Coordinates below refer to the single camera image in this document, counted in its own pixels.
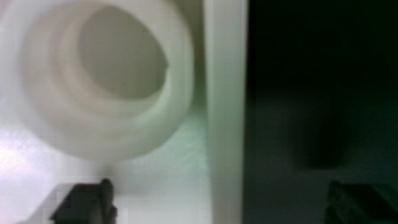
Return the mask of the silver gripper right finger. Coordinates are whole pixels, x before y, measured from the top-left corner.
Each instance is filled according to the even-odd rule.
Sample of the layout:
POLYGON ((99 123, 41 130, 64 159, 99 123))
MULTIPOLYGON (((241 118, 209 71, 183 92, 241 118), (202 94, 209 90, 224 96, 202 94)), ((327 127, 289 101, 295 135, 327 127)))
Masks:
POLYGON ((398 224, 398 190, 385 184, 332 181, 325 224, 398 224))

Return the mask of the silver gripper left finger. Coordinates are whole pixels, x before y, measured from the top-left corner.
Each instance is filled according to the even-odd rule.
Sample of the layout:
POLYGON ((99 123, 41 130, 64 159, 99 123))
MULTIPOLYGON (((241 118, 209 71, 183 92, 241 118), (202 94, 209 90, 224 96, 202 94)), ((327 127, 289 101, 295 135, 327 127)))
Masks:
POLYGON ((76 184, 49 216, 53 224, 115 224, 113 184, 76 184))

